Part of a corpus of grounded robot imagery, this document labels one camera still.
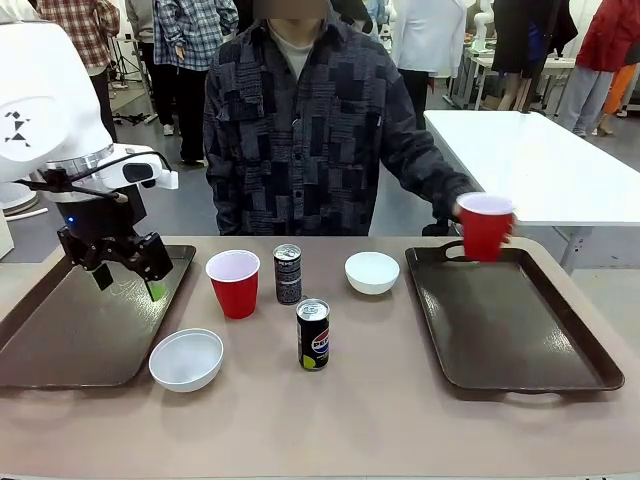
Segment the person in patchwork shirt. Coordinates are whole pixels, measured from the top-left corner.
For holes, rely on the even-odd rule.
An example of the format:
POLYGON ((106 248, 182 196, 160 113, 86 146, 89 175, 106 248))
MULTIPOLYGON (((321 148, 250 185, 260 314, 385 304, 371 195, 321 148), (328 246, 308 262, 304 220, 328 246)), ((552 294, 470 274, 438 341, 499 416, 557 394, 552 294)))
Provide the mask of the person in patchwork shirt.
POLYGON ((205 84, 206 160, 233 162, 238 236, 365 236, 380 172, 398 180, 403 155, 434 139, 388 52, 331 0, 253 8, 205 84))

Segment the person's left forearm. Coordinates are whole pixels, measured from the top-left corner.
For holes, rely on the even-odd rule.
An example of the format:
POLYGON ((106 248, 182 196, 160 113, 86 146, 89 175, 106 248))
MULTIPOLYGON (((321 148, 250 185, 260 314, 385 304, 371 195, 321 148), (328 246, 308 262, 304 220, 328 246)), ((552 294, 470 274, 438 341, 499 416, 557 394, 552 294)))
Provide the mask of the person's left forearm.
POLYGON ((397 178, 405 190, 451 217, 457 214, 457 199, 474 192, 469 177, 455 171, 435 146, 410 148, 401 159, 397 178))

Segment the bystander in red plaid shirt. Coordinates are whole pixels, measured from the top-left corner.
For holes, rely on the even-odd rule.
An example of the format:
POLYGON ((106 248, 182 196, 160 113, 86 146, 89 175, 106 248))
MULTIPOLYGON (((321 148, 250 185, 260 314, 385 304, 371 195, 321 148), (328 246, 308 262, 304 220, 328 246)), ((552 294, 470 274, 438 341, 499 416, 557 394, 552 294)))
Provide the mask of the bystander in red plaid shirt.
POLYGON ((103 125, 117 141, 109 99, 108 39, 120 31, 120 11, 110 0, 37 0, 37 12, 70 37, 94 86, 103 125))

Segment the white folding table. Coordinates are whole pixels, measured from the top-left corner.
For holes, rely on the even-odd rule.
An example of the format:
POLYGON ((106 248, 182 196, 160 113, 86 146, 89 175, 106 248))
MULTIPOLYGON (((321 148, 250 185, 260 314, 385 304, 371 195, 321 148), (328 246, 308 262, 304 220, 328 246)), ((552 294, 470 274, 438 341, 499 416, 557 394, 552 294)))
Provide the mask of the white folding table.
POLYGON ((515 206, 517 223, 567 242, 573 272, 596 228, 640 228, 640 173, 538 113, 426 110, 443 152, 488 193, 515 206))

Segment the bystander in black coat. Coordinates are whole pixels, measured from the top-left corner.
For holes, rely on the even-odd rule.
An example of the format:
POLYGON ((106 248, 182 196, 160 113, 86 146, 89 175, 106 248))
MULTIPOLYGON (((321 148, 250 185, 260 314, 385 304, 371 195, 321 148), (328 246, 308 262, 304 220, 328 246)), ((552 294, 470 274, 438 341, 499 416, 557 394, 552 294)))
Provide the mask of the bystander in black coat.
POLYGON ((497 107, 510 110, 525 97, 524 89, 537 66, 578 35, 570 13, 570 0, 495 0, 496 45, 492 70, 505 78, 505 91, 497 107))

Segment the white box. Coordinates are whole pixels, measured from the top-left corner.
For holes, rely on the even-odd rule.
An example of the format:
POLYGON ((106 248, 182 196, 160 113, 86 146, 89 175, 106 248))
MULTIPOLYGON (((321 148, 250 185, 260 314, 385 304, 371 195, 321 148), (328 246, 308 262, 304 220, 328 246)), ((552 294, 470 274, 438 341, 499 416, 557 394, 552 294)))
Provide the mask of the white box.
POLYGON ((14 241, 3 211, 0 209, 0 260, 15 248, 14 241))

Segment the black patterned Pepsi can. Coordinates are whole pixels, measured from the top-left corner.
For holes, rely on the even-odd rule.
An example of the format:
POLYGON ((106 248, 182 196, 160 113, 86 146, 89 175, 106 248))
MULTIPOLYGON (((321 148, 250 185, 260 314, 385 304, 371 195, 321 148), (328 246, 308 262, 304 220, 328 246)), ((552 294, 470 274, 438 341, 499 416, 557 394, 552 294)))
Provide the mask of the black patterned Pepsi can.
POLYGON ((297 245, 282 244, 273 251, 276 298, 283 305, 301 300, 301 259, 302 251, 297 245))

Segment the person's right forearm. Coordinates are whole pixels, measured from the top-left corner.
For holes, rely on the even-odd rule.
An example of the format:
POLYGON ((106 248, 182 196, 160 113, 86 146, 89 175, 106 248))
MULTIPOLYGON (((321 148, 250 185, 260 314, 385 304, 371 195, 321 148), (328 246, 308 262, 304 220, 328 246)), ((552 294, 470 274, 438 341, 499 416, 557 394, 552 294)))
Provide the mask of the person's right forearm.
POLYGON ((212 189, 219 233, 223 236, 239 235, 242 229, 241 207, 233 162, 220 157, 209 158, 206 179, 212 189))

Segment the black tripod stand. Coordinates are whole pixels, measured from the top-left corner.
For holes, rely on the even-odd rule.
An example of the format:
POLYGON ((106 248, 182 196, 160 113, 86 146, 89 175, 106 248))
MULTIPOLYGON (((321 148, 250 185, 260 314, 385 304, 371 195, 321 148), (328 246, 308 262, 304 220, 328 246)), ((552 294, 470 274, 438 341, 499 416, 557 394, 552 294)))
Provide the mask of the black tripod stand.
POLYGON ((125 33, 109 39, 111 61, 109 64, 109 95, 118 125, 124 122, 132 126, 149 125, 158 116, 152 96, 150 77, 142 59, 138 42, 132 34, 125 33), (136 100, 145 101, 139 113, 122 113, 121 110, 136 100))

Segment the white bowl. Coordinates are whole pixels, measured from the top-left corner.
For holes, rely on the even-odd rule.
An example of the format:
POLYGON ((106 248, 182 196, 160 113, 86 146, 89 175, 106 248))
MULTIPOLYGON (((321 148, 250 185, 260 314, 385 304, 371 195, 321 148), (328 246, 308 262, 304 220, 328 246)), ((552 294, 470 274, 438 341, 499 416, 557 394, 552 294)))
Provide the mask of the white bowl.
POLYGON ((217 376, 224 344, 214 332, 202 328, 177 331, 160 341, 148 366, 155 382, 174 393, 190 393, 207 386, 217 376))
POLYGON ((380 252, 358 252, 344 265, 349 284, 365 295, 381 295, 389 291, 400 274, 399 264, 380 252))

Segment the white tube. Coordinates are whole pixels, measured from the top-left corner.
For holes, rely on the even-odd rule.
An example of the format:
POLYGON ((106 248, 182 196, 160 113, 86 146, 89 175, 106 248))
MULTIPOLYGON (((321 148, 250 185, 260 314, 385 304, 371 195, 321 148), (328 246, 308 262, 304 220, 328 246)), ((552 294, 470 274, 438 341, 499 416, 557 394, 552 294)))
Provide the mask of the white tube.
POLYGON ((37 209, 37 210, 32 210, 32 211, 27 211, 24 213, 19 213, 19 214, 15 214, 15 215, 10 215, 7 216, 5 219, 7 222, 10 221, 18 221, 18 220, 24 220, 24 219, 28 219, 28 218, 32 218, 38 215, 43 215, 48 213, 48 208, 41 208, 41 209, 37 209))

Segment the black Pepsi can lime dot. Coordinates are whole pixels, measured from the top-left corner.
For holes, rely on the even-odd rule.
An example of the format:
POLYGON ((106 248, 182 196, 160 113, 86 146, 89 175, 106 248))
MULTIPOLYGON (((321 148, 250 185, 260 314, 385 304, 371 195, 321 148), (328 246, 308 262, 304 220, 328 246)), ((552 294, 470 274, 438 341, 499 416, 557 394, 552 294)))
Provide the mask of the black Pepsi can lime dot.
POLYGON ((329 361, 329 315, 329 305, 320 299, 296 307, 298 359, 305 370, 321 370, 329 361))

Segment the white cylindrical air purifier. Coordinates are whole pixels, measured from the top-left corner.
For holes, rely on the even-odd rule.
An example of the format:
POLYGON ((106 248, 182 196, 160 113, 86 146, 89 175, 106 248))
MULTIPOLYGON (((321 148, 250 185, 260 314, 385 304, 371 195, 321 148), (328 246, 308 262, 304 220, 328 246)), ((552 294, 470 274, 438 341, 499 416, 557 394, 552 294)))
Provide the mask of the white cylindrical air purifier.
POLYGON ((0 208, 6 217, 23 213, 38 203, 38 195, 17 183, 0 184, 0 208))

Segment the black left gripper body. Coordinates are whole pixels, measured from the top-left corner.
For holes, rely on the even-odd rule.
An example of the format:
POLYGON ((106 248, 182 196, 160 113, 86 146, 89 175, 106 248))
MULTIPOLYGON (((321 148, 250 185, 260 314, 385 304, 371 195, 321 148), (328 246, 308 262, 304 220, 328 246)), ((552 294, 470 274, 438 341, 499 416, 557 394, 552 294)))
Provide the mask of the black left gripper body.
POLYGON ((134 226, 146 216, 137 185, 106 191, 70 182, 63 169, 43 172, 43 180, 64 220, 58 237, 64 250, 99 250, 105 242, 126 247, 140 242, 134 226))

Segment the bystander in white coat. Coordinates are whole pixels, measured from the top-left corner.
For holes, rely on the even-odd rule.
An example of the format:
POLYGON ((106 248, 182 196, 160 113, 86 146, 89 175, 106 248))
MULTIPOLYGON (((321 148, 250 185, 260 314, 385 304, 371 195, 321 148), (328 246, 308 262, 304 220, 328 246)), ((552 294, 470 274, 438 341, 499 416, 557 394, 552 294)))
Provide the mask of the bystander in white coat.
POLYGON ((415 112, 425 128, 428 88, 434 76, 455 75, 465 38, 464 0, 393 0, 392 59, 401 74, 415 112))

